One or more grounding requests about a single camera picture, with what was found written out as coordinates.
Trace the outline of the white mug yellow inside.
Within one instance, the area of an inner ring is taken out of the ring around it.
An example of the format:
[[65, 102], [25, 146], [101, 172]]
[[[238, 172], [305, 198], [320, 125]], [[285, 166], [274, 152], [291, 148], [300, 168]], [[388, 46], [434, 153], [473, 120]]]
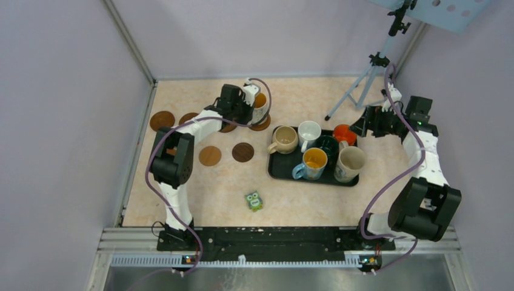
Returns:
[[262, 123], [262, 118], [267, 111], [267, 97], [263, 93], [259, 93], [255, 96], [255, 106], [252, 113], [251, 124]]

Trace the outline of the blue mug yellow inside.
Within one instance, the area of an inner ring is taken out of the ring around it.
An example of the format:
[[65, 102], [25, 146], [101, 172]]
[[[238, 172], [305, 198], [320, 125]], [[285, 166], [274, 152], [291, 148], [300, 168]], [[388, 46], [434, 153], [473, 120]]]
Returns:
[[292, 177], [316, 181], [321, 177], [327, 162], [327, 155], [323, 150], [315, 147], [308, 149], [304, 152], [301, 163], [293, 168]]

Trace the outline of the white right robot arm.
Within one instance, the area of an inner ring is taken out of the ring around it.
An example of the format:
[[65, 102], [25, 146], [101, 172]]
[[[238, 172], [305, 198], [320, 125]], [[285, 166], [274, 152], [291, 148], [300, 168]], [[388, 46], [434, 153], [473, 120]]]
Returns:
[[387, 213], [372, 214], [367, 206], [355, 233], [357, 245], [371, 250], [380, 239], [417, 238], [437, 242], [445, 234], [458, 206], [461, 191], [449, 185], [437, 152], [439, 132], [429, 123], [432, 100], [411, 96], [407, 107], [392, 82], [383, 89], [383, 105], [368, 106], [350, 126], [358, 136], [371, 132], [375, 138], [398, 136], [409, 160], [408, 169], [388, 182], [371, 200], [377, 199], [399, 179], [408, 176]]

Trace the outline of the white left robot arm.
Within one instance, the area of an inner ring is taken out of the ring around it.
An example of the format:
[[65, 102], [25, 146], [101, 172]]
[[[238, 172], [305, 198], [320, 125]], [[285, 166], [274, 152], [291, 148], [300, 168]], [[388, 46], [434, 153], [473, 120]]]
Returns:
[[261, 91], [256, 80], [248, 78], [241, 87], [224, 84], [215, 102], [197, 116], [176, 127], [164, 126], [157, 131], [145, 180], [154, 179], [158, 185], [151, 190], [165, 203], [163, 234], [179, 250], [190, 249], [195, 240], [186, 185], [193, 171], [195, 146], [228, 125], [253, 125], [255, 98]]

